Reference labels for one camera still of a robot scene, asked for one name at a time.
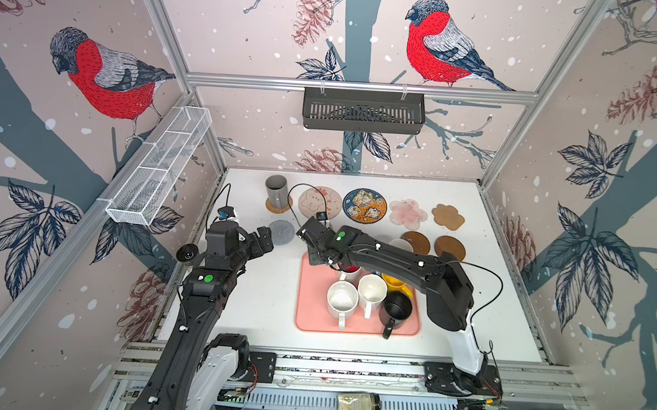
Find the red interior white mug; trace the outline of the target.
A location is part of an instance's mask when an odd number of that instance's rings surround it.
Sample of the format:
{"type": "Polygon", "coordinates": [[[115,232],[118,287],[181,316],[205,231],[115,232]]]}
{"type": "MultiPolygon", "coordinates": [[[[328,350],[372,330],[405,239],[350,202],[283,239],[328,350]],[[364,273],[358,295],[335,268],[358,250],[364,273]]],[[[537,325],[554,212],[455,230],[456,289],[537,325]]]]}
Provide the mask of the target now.
{"type": "Polygon", "coordinates": [[[358,266],[346,266],[339,269],[339,281],[357,283],[362,269],[358,266]]]}

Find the grey woven round coaster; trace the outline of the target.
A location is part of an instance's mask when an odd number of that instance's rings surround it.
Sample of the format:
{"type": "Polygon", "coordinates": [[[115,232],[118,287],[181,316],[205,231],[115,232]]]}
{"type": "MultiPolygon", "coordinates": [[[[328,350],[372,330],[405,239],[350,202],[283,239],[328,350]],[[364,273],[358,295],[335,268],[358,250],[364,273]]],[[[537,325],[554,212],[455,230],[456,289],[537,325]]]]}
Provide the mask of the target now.
{"type": "Polygon", "coordinates": [[[274,246],[282,247],[292,242],[295,237],[293,224],[286,220],[275,220],[269,225],[274,246]]]}

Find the pink bunny round coaster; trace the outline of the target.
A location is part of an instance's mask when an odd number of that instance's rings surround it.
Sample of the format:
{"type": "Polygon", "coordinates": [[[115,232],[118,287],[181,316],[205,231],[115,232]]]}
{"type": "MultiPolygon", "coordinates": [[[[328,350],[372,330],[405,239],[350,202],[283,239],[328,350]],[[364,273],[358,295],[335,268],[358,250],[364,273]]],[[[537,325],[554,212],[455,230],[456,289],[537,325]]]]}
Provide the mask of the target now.
{"type": "Polygon", "coordinates": [[[342,198],[329,187],[308,188],[300,196],[299,211],[306,218],[325,212],[327,219],[333,220],[343,211],[342,198]]]}

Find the white mug front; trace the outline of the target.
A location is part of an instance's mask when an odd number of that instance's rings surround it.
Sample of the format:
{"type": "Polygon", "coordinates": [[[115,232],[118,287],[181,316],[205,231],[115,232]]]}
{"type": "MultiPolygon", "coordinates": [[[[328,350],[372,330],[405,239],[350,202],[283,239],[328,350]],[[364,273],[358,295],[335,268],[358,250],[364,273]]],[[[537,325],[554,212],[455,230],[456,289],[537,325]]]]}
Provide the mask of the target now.
{"type": "Polygon", "coordinates": [[[357,310],[358,303],[358,290],[352,283],[338,281],[328,288],[327,309],[341,331],[346,328],[348,319],[357,310]]]}

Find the rattan round coaster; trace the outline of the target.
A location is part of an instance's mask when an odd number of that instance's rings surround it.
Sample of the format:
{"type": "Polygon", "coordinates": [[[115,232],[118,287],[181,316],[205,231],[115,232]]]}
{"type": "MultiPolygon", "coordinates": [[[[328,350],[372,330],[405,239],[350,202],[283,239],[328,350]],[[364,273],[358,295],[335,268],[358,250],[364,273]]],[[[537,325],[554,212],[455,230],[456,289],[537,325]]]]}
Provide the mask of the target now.
{"type": "Polygon", "coordinates": [[[265,207],[269,212],[272,212],[272,214],[282,214],[288,212],[291,209],[292,203],[293,199],[289,198],[289,203],[286,207],[276,207],[272,204],[270,199],[267,199],[265,202],[265,207]]]}

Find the blue cartoon round coaster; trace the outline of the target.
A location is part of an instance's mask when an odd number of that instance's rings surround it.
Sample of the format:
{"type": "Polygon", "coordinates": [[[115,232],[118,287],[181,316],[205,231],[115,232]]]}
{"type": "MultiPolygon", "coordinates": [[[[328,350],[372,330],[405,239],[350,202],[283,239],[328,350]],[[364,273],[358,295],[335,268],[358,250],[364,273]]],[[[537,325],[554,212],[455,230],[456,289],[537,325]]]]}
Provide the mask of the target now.
{"type": "Polygon", "coordinates": [[[388,203],[375,190],[354,189],[342,201],[343,213],[352,221],[362,225],[378,223],[388,212],[388,203]]]}

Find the pink serving tray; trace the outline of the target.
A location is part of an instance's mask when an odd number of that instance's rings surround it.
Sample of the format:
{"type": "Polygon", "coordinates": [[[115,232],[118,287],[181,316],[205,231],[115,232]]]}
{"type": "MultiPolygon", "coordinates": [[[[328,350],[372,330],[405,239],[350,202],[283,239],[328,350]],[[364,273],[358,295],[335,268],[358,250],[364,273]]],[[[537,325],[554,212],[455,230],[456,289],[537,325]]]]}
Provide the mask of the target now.
{"type": "Polygon", "coordinates": [[[361,308],[346,321],[346,328],[340,330],[337,319],[327,308],[327,292],[334,282],[338,281],[337,273],[326,265],[311,266],[309,256],[302,257],[299,290],[296,308],[296,326],[301,331],[329,332],[356,335],[381,335],[384,327],[379,319],[379,310],[372,311],[370,319],[364,319],[361,308]]]}

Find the grey mug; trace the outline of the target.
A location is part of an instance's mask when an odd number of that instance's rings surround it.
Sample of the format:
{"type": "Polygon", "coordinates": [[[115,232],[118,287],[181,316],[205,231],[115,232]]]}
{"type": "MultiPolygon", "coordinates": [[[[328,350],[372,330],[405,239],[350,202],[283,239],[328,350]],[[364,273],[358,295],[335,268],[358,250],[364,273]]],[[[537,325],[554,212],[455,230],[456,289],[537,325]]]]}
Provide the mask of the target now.
{"type": "Polygon", "coordinates": [[[287,179],[283,175],[273,174],[265,181],[268,197],[276,207],[286,207],[289,203],[287,179]]]}

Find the yellow mug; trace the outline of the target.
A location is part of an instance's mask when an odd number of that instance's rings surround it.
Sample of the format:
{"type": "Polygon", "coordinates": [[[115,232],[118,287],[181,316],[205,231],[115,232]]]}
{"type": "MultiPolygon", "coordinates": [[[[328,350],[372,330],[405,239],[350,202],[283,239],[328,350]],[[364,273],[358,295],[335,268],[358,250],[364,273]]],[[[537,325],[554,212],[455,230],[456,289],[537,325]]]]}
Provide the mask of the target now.
{"type": "Polygon", "coordinates": [[[397,278],[385,274],[382,274],[381,278],[385,281],[387,285],[388,294],[394,293],[396,291],[405,294],[409,299],[413,300],[415,298],[415,295],[411,290],[410,286],[408,286],[402,280],[397,280],[397,278]]]}

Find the pink flower coaster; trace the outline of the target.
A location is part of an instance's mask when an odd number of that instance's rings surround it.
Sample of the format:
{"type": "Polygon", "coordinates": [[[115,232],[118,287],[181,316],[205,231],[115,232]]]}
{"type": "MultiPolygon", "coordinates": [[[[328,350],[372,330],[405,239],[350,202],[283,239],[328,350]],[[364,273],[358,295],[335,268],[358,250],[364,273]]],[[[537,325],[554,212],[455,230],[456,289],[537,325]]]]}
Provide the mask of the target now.
{"type": "Polygon", "coordinates": [[[394,225],[402,225],[408,231],[418,230],[428,219],[428,214],[414,199],[392,201],[388,208],[390,222],[394,225]]]}

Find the brown round wooden coaster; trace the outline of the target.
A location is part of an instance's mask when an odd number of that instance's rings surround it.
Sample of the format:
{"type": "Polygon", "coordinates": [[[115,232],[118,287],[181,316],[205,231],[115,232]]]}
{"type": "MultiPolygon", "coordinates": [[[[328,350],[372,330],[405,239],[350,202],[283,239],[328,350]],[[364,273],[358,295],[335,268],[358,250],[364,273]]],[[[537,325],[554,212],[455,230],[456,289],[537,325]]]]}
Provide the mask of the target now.
{"type": "Polygon", "coordinates": [[[434,242],[435,254],[442,256],[444,253],[454,256],[458,261],[464,260],[467,256],[466,247],[461,241],[453,236],[440,236],[434,242]]]}

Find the cork flower coaster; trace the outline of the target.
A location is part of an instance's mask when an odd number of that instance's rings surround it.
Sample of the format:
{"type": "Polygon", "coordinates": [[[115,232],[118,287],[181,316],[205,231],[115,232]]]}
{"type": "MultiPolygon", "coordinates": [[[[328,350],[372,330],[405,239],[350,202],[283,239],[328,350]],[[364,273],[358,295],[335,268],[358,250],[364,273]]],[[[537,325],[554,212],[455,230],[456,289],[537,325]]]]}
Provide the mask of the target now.
{"type": "Polygon", "coordinates": [[[452,205],[437,205],[432,209],[432,216],[436,224],[450,231],[459,230],[466,221],[464,216],[459,213],[459,210],[452,205]]]}

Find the dark glossy round coaster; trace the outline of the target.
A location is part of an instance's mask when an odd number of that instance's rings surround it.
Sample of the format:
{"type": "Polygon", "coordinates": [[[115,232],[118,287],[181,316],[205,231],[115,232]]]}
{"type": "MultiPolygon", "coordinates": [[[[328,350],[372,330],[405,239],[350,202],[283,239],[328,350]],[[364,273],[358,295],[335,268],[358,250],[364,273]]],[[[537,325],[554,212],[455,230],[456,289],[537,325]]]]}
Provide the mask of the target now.
{"type": "Polygon", "coordinates": [[[429,238],[418,231],[407,231],[402,235],[402,239],[411,245],[412,250],[419,255],[428,255],[431,250],[429,238]]]}

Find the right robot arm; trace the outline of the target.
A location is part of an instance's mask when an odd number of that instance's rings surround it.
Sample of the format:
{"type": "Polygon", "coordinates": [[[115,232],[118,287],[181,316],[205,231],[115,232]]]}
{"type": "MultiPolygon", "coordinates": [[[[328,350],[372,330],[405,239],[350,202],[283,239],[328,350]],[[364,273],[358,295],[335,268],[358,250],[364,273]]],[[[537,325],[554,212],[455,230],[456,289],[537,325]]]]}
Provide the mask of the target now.
{"type": "Polygon", "coordinates": [[[488,361],[491,351],[480,348],[473,327],[475,289],[464,271],[465,262],[451,253],[420,255],[379,241],[349,226],[332,230],[315,217],[296,235],[306,244],[312,265],[356,266],[402,280],[425,295],[427,318],[447,332],[449,362],[425,362],[426,389],[431,393],[463,398],[503,396],[497,365],[488,361]]]}

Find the black lid spice jar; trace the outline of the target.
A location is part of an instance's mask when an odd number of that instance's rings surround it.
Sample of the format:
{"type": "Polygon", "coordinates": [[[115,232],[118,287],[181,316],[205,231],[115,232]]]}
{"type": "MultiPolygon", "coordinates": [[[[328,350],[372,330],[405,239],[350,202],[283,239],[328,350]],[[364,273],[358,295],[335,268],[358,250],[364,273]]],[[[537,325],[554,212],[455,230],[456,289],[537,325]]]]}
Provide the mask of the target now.
{"type": "Polygon", "coordinates": [[[198,246],[194,243],[184,244],[176,253],[176,260],[187,266],[193,266],[195,259],[199,255],[198,246]]]}

